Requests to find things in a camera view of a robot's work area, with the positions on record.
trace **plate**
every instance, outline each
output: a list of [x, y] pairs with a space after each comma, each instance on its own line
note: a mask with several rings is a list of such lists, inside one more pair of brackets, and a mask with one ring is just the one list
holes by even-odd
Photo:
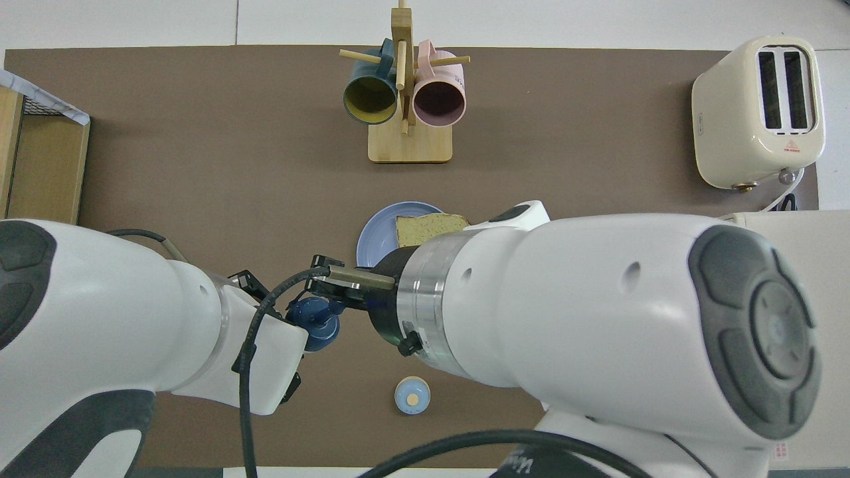
[[384, 256], [399, 248], [395, 216], [418, 218], [442, 212], [435, 206], [419, 201], [396, 202], [381, 209], [369, 219], [357, 240], [357, 266], [374, 267]]

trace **wooden cabinet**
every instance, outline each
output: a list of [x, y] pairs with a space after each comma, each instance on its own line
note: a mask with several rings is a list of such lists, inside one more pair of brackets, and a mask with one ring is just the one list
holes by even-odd
[[88, 127], [28, 114], [23, 94], [0, 87], [0, 211], [4, 218], [77, 223]]

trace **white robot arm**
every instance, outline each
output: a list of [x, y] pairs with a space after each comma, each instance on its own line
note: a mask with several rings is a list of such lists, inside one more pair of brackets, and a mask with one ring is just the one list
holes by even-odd
[[[398, 281], [370, 298], [370, 317], [403, 354], [521, 387], [549, 406], [539, 430], [652, 476], [764, 477], [772, 442], [802, 427], [817, 394], [798, 280], [764, 238], [719, 220], [550, 222], [527, 202], [372, 271]], [[495, 476], [540, 452], [518, 450]]]
[[[255, 301], [132, 242], [47, 221], [0, 221], [0, 475], [124, 476], [154, 392], [239, 406]], [[272, 413], [308, 333], [269, 318], [251, 410]]]

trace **blue mug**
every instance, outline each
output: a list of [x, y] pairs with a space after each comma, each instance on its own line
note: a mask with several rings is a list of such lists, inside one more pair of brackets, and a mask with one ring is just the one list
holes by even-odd
[[380, 63], [356, 60], [343, 92], [345, 111], [359, 122], [381, 124], [393, 117], [399, 91], [395, 88], [393, 41], [384, 39], [380, 49], [364, 53], [380, 56]]

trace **black cable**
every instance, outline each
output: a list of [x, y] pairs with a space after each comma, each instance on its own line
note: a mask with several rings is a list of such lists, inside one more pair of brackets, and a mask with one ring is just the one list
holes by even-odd
[[189, 262], [186, 260], [186, 256], [180, 252], [180, 249], [177, 249], [177, 246], [173, 244], [173, 242], [169, 241], [165, 236], [160, 236], [155, 232], [146, 229], [115, 229], [106, 232], [106, 234], [110, 234], [116, 237], [124, 237], [124, 236], [140, 236], [147, 237], [149, 239], [153, 239], [154, 241], [159, 242], [171, 254], [173, 259]]
[[562, 448], [583, 457], [597, 460], [599, 463], [608, 465], [631, 478], [650, 478], [649, 474], [620, 455], [587, 443], [586, 441], [537, 430], [484, 430], [449, 436], [396, 455], [375, 468], [366, 471], [359, 478], [383, 478], [406, 466], [446, 452], [481, 445], [494, 445], [496, 443], [521, 443]]
[[251, 323], [248, 325], [248, 332], [245, 336], [245, 342], [239, 351], [239, 420], [242, 430], [242, 457], [245, 461], [245, 475], [247, 478], [257, 478], [257, 460], [254, 457], [254, 437], [251, 430], [251, 360], [254, 357], [254, 351], [257, 348], [257, 332], [260, 328], [260, 323], [263, 318], [275, 306], [277, 299], [288, 289], [299, 282], [306, 281], [313, 277], [327, 276], [331, 273], [328, 267], [314, 267], [303, 272], [298, 272], [296, 275], [289, 277], [285, 281], [278, 284], [277, 287], [269, 292], [269, 295], [260, 302]]
[[160, 236], [159, 234], [156, 234], [155, 232], [152, 232], [152, 231], [146, 230], [146, 229], [116, 229], [116, 230], [107, 231], [106, 234], [110, 234], [110, 235], [118, 236], [118, 237], [141, 236], [141, 237], [147, 237], [149, 239], [153, 239], [154, 241], [157, 241], [157, 242], [165, 242], [164, 236]]
[[782, 201], [782, 206], [779, 206], [779, 211], [796, 211], [796, 196], [793, 193], [789, 194]]
[[706, 462], [702, 461], [700, 459], [700, 457], [694, 455], [694, 453], [691, 452], [690, 450], [688, 450], [688, 448], [686, 446], [684, 446], [681, 442], [679, 442], [679, 440], [677, 440], [677, 439], [675, 439], [672, 436], [667, 435], [667, 434], [664, 434], [664, 436], [667, 438], [667, 440], [675, 443], [677, 447], [682, 448], [682, 451], [687, 453], [688, 456], [691, 457], [691, 459], [693, 459], [700, 467], [702, 467], [702, 469], [704, 469], [705, 472], [708, 473], [708, 475], [711, 478], [718, 478], [717, 473], [715, 473], [713, 469], [709, 468], [709, 466], [706, 464]]

